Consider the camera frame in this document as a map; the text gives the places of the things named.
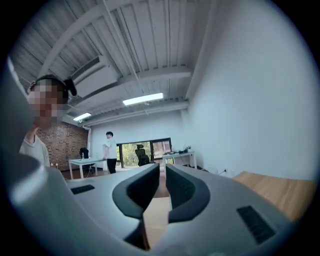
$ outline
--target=ceiling light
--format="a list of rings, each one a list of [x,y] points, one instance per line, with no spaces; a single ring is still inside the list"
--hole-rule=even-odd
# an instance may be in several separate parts
[[[82,115],[79,115],[79,116],[75,117],[73,120],[74,121],[79,121],[81,119],[84,119],[84,118],[87,118],[87,117],[90,117],[90,116],[91,116],[90,113],[85,113],[85,114],[82,114]]]
[[[163,99],[163,97],[164,97],[163,93],[156,93],[156,94],[146,95],[142,97],[127,99],[127,100],[124,100],[123,103],[124,105],[127,106],[127,105],[136,104],[140,102],[159,100],[159,99]]]

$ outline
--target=white desk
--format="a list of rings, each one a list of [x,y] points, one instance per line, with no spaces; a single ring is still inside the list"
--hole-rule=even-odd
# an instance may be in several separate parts
[[[70,168],[71,180],[74,179],[74,176],[73,176],[73,173],[72,173],[71,164],[80,166],[80,176],[81,176],[81,179],[83,179],[84,178],[84,172],[82,170],[82,166],[95,164],[95,176],[98,176],[97,163],[98,162],[103,162],[103,161],[106,161],[106,160],[105,159],[101,159],[101,158],[70,159],[69,160],[69,168]]]
[[[175,154],[164,154],[162,155],[162,163],[163,163],[163,167],[164,167],[164,171],[166,171],[166,163],[167,160],[170,158],[179,158],[179,157],[186,157],[189,156],[189,163],[192,162],[192,157],[193,157],[193,164],[194,164],[194,169],[197,169],[197,160],[196,160],[196,153],[194,151],[189,151],[187,153],[175,153]]]

